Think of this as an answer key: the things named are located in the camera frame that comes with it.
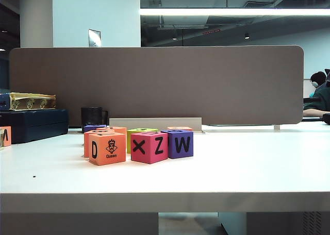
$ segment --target desk surface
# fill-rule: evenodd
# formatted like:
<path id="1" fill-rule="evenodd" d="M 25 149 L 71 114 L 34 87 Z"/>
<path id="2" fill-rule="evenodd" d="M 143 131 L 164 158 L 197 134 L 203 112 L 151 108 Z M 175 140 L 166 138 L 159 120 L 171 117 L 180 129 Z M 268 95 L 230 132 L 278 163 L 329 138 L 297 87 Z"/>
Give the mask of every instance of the desk surface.
<path id="1" fill-rule="evenodd" d="M 325 123 L 203 129 L 194 134 L 194 157 L 151 165 L 130 155 L 122 163 L 91 164 L 74 130 L 5 147 L 1 210 L 330 211 Z"/>

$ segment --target toy block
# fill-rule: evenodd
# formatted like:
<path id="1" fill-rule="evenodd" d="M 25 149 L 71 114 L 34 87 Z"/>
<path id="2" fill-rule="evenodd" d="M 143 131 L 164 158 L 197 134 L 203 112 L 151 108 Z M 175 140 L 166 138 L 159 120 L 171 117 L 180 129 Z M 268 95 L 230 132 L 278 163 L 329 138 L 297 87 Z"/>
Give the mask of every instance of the toy block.
<path id="1" fill-rule="evenodd" d="M 142 132 L 130 135 L 130 159 L 152 164 L 168 158 L 168 134 Z"/>
<path id="2" fill-rule="evenodd" d="M 107 125 L 105 124 L 93 124 L 93 125 L 86 125 L 84 126 L 84 133 L 85 132 L 88 132 L 90 130 L 97 130 L 97 128 L 104 128 L 106 127 Z"/>
<path id="3" fill-rule="evenodd" d="M 157 132 L 157 128 L 134 128 L 127 131 L 127 153 L 130 154 L 130 135 L 141 132 Z"/>
<path id="4" fill-rule="evenodd" d="M 189 127 L 167 127 L 168 130 L 187 130 L 187 131 L 192 131 L 192 128 Z"/>
<path id="5" fill-rule="evenodd" d="M 93 133 L 89 136 L 92 148 L 89 155 L 90 162 L 104 165 L 126 161 L 125 135 L 123 133 Z"/>
<path id="6" fill-rule="evenodd" d="M 0 127 L 3 131 L 0 137 L 0 146 L 10 146 L 11 145 L 11 126 Z"/>
<path id="7" fill-rule="evenodd" d="M 180 129 L 163 130 L 168 134 L 169 158 L 193 156 L 193 132 Z"/>
<path id="8" fill-rule="evenodd" d="M 103 130 L 103 129 L 110 129 L 116 133 L 127 134 L 127 128 L 125 128 L 125 127 L 104 127 L 104 128 L 97 128 L 96 130 Z"/>
<path id="9" fill-rule="evenodd" d="M 89 158 L 89 155 L 92 151 L 91 142 L 90 142 L 90 135 L 94 133 L 104 133 L 109 134 L 113 133 L 114 131 L 111 129 L 104 129 L 104 130 L 90 130 L 84 133 L 84 157 Z"/>

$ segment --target person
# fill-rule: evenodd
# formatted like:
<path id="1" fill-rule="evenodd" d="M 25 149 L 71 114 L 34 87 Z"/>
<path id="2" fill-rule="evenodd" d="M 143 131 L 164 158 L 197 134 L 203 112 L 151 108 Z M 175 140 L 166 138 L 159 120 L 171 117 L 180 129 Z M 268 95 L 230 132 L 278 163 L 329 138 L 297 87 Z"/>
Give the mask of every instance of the person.
<path id="1" fill-rule="evenodd" d="M 326 78 L 326 74 L 319 71 L 317 73 L 312 74 L 312 76 L 310 77 L 310 82 L 312 84 L 313 87 L 315 88 L 319 88 L 319 87 L 323 87 L 323 84 L 325 83 L 325 78 Z"/>
<path id="2" fill-rule="evenodd" d="M 323 117 L 330 113 L 330 73 L 328 73 L 325 82 L 315 89 L 312 96 L 318 100 L 304 104 L 303 116 Z"/>

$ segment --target green block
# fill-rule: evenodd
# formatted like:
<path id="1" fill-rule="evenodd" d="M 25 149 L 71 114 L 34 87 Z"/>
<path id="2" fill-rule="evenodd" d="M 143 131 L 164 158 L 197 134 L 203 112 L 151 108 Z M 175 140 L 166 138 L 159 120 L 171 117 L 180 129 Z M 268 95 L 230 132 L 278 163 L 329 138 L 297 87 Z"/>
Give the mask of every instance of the green block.
<path id="1" fill-rule="evenodd" d="M 127 131 L 127 153 L 130 154 L 130 135 L 132 133 L 158 132 L 157 128 L 134 128 Z"/>

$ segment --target ceiling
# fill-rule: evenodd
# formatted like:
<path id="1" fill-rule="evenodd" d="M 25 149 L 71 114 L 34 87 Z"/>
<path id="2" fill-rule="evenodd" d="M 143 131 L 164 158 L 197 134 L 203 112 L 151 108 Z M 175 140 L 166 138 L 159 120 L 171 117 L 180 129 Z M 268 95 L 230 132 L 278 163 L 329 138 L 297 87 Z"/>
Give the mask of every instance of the ceiling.
<path id="1" fill-rule="evenodd" d="M 328 8 L 330 0 L 141 0 L 141 8 Z M 326 18 L 279 18 L 260 16 L 142 16 L 142 46 L 231 45 L 249 31 L 265 37 L 267 28 L 281 33 L 329 27 Z M 20 47 L 19 0 L 0 0 L 0 58 Z"/>
<path id="2" fill-rule="evenodd" d="M 0 51 L 1 59 L 8 59 L 11 49 L 20 47 L 19 0 L 0 0 Z"/>

